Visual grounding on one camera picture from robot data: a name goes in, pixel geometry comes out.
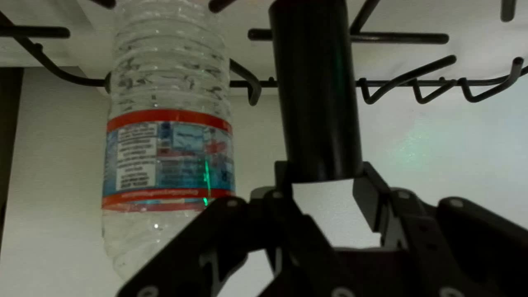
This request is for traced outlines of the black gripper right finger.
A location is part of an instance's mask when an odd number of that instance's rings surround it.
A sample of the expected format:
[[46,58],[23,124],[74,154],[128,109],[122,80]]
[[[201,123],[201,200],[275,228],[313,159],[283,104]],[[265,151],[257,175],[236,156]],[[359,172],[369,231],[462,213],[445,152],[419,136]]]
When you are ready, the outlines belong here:
[[460,197],[425,203],[364,162],[353,198],[377,248],[354,251],[366,297],[528,297],[528,230]]

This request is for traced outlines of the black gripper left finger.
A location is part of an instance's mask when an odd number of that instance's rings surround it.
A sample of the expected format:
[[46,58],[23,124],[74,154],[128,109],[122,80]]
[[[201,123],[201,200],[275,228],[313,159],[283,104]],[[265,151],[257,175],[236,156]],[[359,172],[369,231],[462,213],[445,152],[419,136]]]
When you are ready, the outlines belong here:
[[227,197],[209,205],[115,297],[219,297],[254,251],[269,256],[272,279],[255,297],[330,297],[315,256],[325,248],[295,202],[267,190],[249,203]]

